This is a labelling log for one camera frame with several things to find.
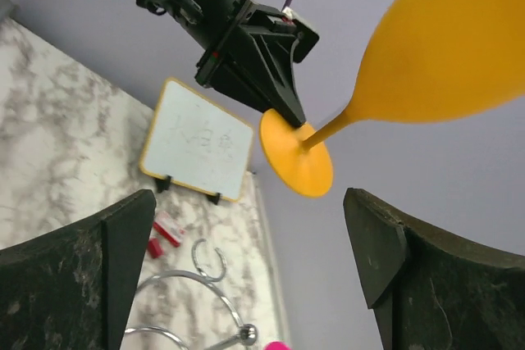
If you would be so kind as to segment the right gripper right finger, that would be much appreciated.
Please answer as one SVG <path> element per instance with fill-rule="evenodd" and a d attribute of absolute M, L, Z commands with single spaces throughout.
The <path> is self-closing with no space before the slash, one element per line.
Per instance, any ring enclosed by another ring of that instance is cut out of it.
<path fill-rule="evenodd" d="M 363 189 L 344 213 L 384 349 L 522 349 L 524 258 L 419 220 Z"/>

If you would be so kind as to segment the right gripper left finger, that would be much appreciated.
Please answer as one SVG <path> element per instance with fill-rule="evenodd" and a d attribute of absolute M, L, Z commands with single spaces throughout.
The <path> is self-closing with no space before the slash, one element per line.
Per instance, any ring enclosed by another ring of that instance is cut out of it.
<path fill-rule="evenodd" d="M 1 251 L 3 349 L 118 349 L 153 227 L 141 189 Z"/>

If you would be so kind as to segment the yellow wine glass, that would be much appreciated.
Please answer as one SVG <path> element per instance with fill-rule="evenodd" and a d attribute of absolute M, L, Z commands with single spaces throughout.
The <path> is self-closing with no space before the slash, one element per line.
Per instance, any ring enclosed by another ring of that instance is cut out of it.
<path fill-rule="evenodd" d="M 269 110 L 259 139 L 282 182 L 318 198 L 333 183 L 325 142 L 346 126 L 456 120 L 523 94 L 524 0 L 394 0 L 368 41 L 343 111 L 315 130 Z"/>

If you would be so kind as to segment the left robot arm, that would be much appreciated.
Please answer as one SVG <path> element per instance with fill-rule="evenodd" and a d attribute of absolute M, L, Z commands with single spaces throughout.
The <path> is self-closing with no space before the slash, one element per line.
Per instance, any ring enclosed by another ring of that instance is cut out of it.
<path fill-rule="evenodd" d="M 204 50 L 196 82 L 261 113 L 277 111 L 291 126 L 305 123 L 293 65 L 319 40 L 290 7 L 255 0 L 136 0 L 169 14 Z"/>

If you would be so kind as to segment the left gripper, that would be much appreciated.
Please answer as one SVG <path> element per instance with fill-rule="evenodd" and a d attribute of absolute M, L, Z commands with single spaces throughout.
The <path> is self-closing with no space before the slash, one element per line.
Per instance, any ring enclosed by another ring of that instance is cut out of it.
<path fill-rule="evenodd" d="M 239 0 L 197 63 L 195 79 L 259 112 L 275 109 L 298 128 L 306 121 L 294 83 L 298 42 L 282 10 Z"/>

